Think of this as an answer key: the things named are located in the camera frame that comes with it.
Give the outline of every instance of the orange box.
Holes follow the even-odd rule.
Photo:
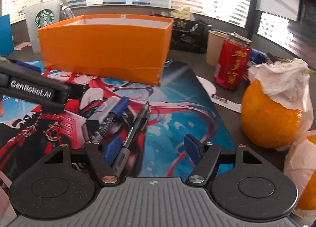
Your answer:
[[[173,20],[83,15],[39,29],[45,68],[158,85]]]

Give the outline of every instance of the gray ribbed plate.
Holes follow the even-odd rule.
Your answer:
[[[16,218],[9,227],[295,227],[288,218],[250,223],[221,211],[202,188],[180,178],[127,178],[103,188],[86,209],[52,221]]]

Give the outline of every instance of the paper cup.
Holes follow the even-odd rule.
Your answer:
[[[218,31],[209,31],[209,42],[207,45],[206,62],[217,66],[223,43],[227,34]]]

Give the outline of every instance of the dark desk surface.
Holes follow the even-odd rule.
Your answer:
[[[32,48],[29,47],[23,51],[14,51],[10,56],[11,59],[17,59],[20,61],[36,61],[41,60],[40,54],[34,54]],[[213,74],[215,71],[215,67],[209,65],[205,61],[205,54],[193,54],[183,51],[171,50],[168,55],[169,60],[178,60],[187,63],[195,72],[197,76],[205,78],[212,83]],[[314,108],[314,115],[316,109],[316,76],[311,76],[310,79],[310,90],[311,90],[311,100]],[[226,98],[235,103],[241,103],[241,98],[245,91],[246,85],[241,84],[238,89],[231,91],[228,89],[224,89],[221,86],[216,85],[217,95],[223,98]],[[266,160],[271,162],[280,170],[283,169],[283,162],[285,156],[287,154],[286,151],[278,152],[274,149],[264,149],[260,148],[253,143],[251,143],[245,134],[241,130],[241,118],[240,114],[233,112],[227,108],[221,107],[219,105],[215,105],[218,113],[220,114],[232,140],[235,144],[245,144],[249,146],[251,149],[259,153]],[[316,129],[316,124],[314,122],[312,129]]]

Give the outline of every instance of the metal screw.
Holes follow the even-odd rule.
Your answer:
[[[104,183],[108,183],[108,184],[110,184],[110,183],[116,183],[116,182],[118,181],[118,178],[117,178],[116,176],[113,176],[113,175],[108,175],[108,176],[104,176],[104,177],[102,178],[102,181],[103,181]]]
[[[204,178],[200,175],[192,175],[189,177],[189,181],[192,183],[202,183]]]

